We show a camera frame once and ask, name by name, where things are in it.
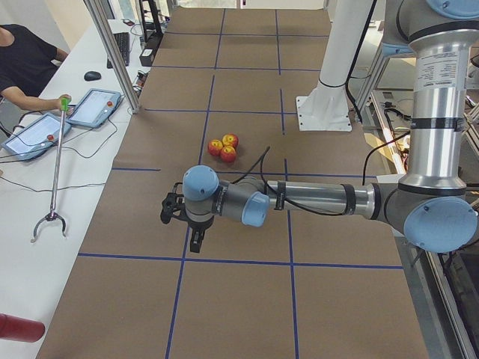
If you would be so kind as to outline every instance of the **white desk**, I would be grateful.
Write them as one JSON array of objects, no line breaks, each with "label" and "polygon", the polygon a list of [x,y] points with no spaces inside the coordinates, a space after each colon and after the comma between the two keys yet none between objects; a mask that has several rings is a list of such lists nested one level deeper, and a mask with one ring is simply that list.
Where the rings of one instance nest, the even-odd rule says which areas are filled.
[{"label": "white desk", "polygon": [[[113,32],[130,30],[120,20],[113,20],[110,25]],[[149,68],[140,65],[139,38],[131,34],[130,45],[132,52],[127,70],[133,81],[138,70],[147,72]],[[90,70],[100,72],[101,80],[84,81],[83,75]],[[85,32],[41,97],[56,98],[69,93],[72,103],[77,103],[90,88],[121,91],[113,69],[106,69],[106,52],[94,26]],[[60,188],[107,180],[130,115],[124,100],[111,117],[118,131],[92,159],[83,159],[72,150],[64,149]],[[65,146],[90,155],[114,130],[113,125],[106,122]],[[65,141],[83,131],[73,128]],[[5,150],[0,150],[0,156],[6,155]],[[4,171],[3,177],[11,181],[35,189],[51,189],[55,156],[55,149],[50,149],[32,162],[0,164],[0,169]],[[38,320],[48,327],[102,190],[103,185],[60,191],[56,212],[67,222],[67,238],[61,235],[61,222],[53,221],[42,225],[38,241],[31,244],[35,224],[49,212],[51,193],[35,193],[0,179],[0,313]],[[35,358],[42,342],[43,339],[36,343],[0,340],[0,358]]]}]

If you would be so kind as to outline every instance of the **black shirt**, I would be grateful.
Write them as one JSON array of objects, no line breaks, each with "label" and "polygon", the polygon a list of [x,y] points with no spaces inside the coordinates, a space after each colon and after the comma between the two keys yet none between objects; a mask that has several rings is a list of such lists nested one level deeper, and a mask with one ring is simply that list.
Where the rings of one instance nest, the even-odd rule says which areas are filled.
[{"label": "black shirt", "polygon": [[52,60],[57,48],[21,25],[2,25],[15,37],[0,46],[0,93],[17,86],[25,95],[38,97],[58,69]]}]

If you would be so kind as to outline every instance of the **robotic arm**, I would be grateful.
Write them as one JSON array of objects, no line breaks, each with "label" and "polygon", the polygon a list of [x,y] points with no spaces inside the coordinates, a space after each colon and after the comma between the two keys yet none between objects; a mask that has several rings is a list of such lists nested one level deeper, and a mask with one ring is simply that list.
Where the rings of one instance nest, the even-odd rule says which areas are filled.
[{"label": "robotic arm", "polygon": [[190,250],[199,252],[215,215],[260,227],[269,208],[321,215],[362,215],[383,221],[412,244],[448,252],[469,242],[477,213],[458,177],[469,48],[479,39],[477,0],[388,0],[383,42],[392,52],[410,46],[417,56],[409,168],[399,184],[363,186],[220,180],[206,166],[185,173],[162,202],[161,219],[187,221]]}]

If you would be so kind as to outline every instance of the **black keyboard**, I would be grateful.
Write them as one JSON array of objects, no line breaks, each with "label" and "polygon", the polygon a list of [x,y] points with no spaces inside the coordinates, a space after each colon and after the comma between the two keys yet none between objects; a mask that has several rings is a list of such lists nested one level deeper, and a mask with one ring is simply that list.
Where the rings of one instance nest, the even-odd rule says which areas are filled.
[{"label": "black keyboard", "polygon": [[[117,42],[123,62],[125,63],[125,66],[128,66],[129,65],[129,33],[119,32],[117,34],[113,34],[113,36],[115,37],[115,41]],[[112,67],[113,66],[111,61],[107,60],[106,68],[111,69]]]}]

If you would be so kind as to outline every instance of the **red can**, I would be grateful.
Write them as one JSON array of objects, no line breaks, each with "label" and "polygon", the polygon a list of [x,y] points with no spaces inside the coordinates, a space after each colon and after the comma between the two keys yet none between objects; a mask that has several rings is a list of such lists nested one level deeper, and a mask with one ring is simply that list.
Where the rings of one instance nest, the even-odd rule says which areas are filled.
[{"label": "red can", "polygon": [[43,334],[45,334],[43,323],[0,314],[0,339],[33,343]]}]

